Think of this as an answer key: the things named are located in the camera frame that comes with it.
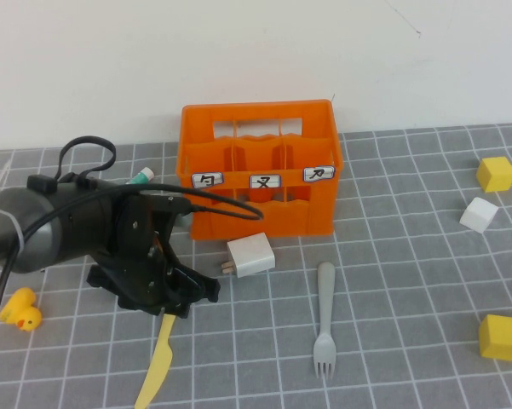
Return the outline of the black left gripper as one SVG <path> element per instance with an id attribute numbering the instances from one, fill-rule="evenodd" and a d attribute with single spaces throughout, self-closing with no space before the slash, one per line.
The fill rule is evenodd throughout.
<path id="1" fill-rule="evenodd" d="M 87 283 L 118 297 L 118 306 L 186 319 L 192 304 L 217 302 L 220 284 L 182 264 L 170 244 L 175 221 L 193 211 L 187 199 L 126 199 L 112 237 L 92 255 Z"/>

